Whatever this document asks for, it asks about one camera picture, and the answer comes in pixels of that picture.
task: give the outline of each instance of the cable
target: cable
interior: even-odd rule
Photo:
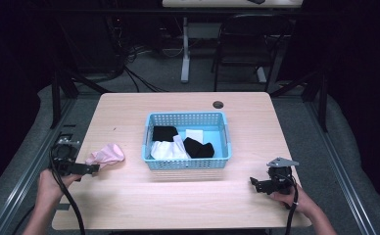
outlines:
[[[144,78],[142,78],[141,76],[137,75],[135,72],[130,70],[127,66],[125,66],[125,71],[131,77],[132,81],[134,81],[133,77],[135,77],[138,80],[140,80],[148,89],[150,89],[154,92],[168,92],[168,91],[166,91],[160,87],[157,87],[157,86],[149,83],[147,80],[145,80]],[[135,87],[137,88],[137,91],[139,92],[138,85],[136,83],[135,83]]]
[[[290,183],[293,185],[294,190],[295,190],[293,204],[291,205],[290,212],[288,213],[287,226],[286,226],[286,229],[285,229],[285,235],[289,235],[291,233],[291,222],[293,220],[294,211],[297,208],[297,204],[298,204],[297,181],[295,180],[294,177],[292,177],[292,179],[294,180],[293,181],[290,178],[286,177],[285,175],[282,175],[282,174],[276,174],[276,175],[278,175],[278,176],[280,176],[282,178],[285,178],[286,180],[290,181]]]
[[[173,57],[176,57],[178,55],[181,54],[181,52],[183,51],[184,47],[181,47],[181,48],[169,48],[169,49],[163,49],[162,52],[163,52],[163,55],[167,56],[167,57],[170,57],[170,58],[173,58]],[[179,52],[177,52],[176,54],[174,55],[169,55],[168,53],[166,53],[166,51],[172,51],[172,50],[180,50]]]
[[[138,57],[137,56],[137,49],[135,48],[135,46],[132,46],[132,52],[129,52],[127,62],[133,63],[135,61],[135,59],[137,59],[137,57]]]
[[[139,93],[139,87],[138,87],[138,84],[136,83],[136,81],[134,80],[134,77],[132,77],[131,73],[129,72],[129,70],[125,70],[126,73],[129,75],[129,77],[131,78],[132,82],[134,82],[134,85],[135,85],[135,89],[137,90],[137,92]]]
[[[84,235],[85,229],[84,229],[84,225],[83,225],[82,215],[80,214],[79,208],[77,207],[77,203],[74,201],[73,197],[71,196],[71,193],[68,191],[68,188],[66,187],[65,183],[62,181],[61,175],[56,170],[55,164],[53,162],[53,157],[52,157],[53,149],[54,149],[54,147],[51,147],[50,152],[49,152],[49,160],[50,160],[50,165],[52,166],[53,177],[55,178],[55,180],[58,183],[59,187],[61,188],[62,192],[68,198],[68,200],[69,200],[69,202],[70,202],[70,204],[74,210],[74,213],[76,214],[77,222],[79,223],[80,234]]]

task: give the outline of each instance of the floor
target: floor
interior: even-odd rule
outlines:
[[[127,67],[146,82],[169,92],[213,91],[213,48],[209,42],[198,41],[191,48],[190,81],[180,82],[181,57],[178,50],[161,53],[143,50]],[[176,56],[166,54],[174,52]],[[104,75],[89,75],[101,86],[114,92],[137,92],[136,85],[126,73],[107,79]],[[140,92],[152,92],[134,78]],[[77,83],[80,95],[69,100],[62,95],[63,119],[55,129],[52,123],[51,88],[39,92],[42,100],[36,122],[19,151],[0,178],[0,234],[12,234],[24,214],[33,205],[38,172],[46,167],[45,150],[56,137],[72,135],[82,141],[99,100],[99,94]],[[278,84],[272,83],[271,89]],[[244,91],[263,91],[263,85],[238,87]],[[235,87],[220,87],[234,91]],[[291,156],[301,165],[297,171],[302,186],[324,209],[338,234],[380,234],[380,197],[359,167],[355,139],[336,102],[329,98],[327,108],[328,133],[321,131],[315,121],[315,103],[304,103],[302,87],[283,97],[272,99]],[[272,234],[284,234],[285,229],[273,229]],[[203,234],[259,234],[259,230],[203,231]],[[48,234],[78,234],[79,231],[56,231]],[[201,231],[87,231],[87,234],[198,234]],[[292,234],[313,234],[312,227],[293,228]]]

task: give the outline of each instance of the chair leg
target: chair leg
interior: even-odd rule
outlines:
[[[269,67],[269,73],[268,73],[267,78],[266,78],[266,84],[265,84],[264,92],[267,92],[267,89],[269,88],[269,82],[270,82],[270,79],[272,77],[272,69],[273,69],[273,65],[271,65]]]
[[[216,58],[214,57],[214,61],[212,62],[211,72],[214,72],[215,60],[216,60]]]

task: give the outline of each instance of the forearm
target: forearm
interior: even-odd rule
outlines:
[[[54,204],[36,204],[23,235],[46,234],[54,208]]]
[[[333,226],[330,223],[330,220],[325,215],[325,213],[321,210],[321,208],[316,207],[310,213],[306,214],[309,220],[314,227],[314,231],[316,235],[335,235],[337,234],[334,230]]]

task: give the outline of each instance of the black cable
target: black cable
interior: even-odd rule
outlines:
[[[154,92],[168,92],[160,87],[157,87],[153,84],[151,84],[150,82],[148,82],[147,80],[145,80],[144,78],[142,78],[141,76],[137,75],[135,72],[133,72],[132,70],[130,70],[127,66],[125,66],[125,71],[128,73],[128,75],[130,77],[135,77],[137,78],[138,80],[140,80],[147,88],[149,88],[150,90],[154,91]]]
[[[28,217],[28,215],[33,211],[33,209],[34,209],[34,206],[32,206],[30,209],[28,209],[28,211],[25,213],[23,218],[20,220],[19,224],[17,224],[16,228],[14,229],[13,235],[17,234],[17,232],[19,231],[19,228],[22,226],[23,222]]]
[[[82,215],[80,214],[80,210],[77,206],[77,203],[74,201],[73,197],[71,196],[71,193],[68,191],[68,188],[66,187],[65,183],[62,181],[61,175],[56,170],[56,167],[53,162],[52,152],[53,152],[53,147],[50,148],[50,152],[49,152],[49,160],[50,160],[50,165],[52,166],[53,177],[55,178],[62,192],[68,198],[69,203],[71,204],[71,207],[73,208],[74,213],[76,214],[77,222],[79,223],[80,234],[85,235]]]
[[[137,52],[137,49],[135,48],[135,46],[133,45],[132,46],[132,52],[129,53],[127,61],[129,63],[133,63],[135,61],[135,59],[137,59],[137,57],[138,57],[138,52]]]
[[[139,93],[139,87],[138,87],[138,84],[136,83],[136,81],[134,80],[134,77],[131,75],[131,73],[129,73],[129,70],[125,70],[126,73],[129,75],[129,77],[131,78],[132,82],[134,82],[134,85],[135,85],[135,89],[137,90],[137,92]]]
[[[292,179],[294,180],[291,180],[289,177],[286,177],[285,175],[282,175],[282,174],[276,174],[282,178],[285,178],[286,180],[290,181],[290,183],[292,184],[292,186],[294,187],[294,200],[293,200],[293,204],[291,205],[290,207],[290,212],[288,213],[288,219],[287,219],[287,226],[286,226],[286,229],[285,229],[285,235],[289,235],[291,233],[291,222],[293,220],[293,216],[294,216],[294,211],[295,209],[297,208],[297,204],[298,204],[298,188],[297,188],[297,182],[295,180],[294,177],[292,177]]]

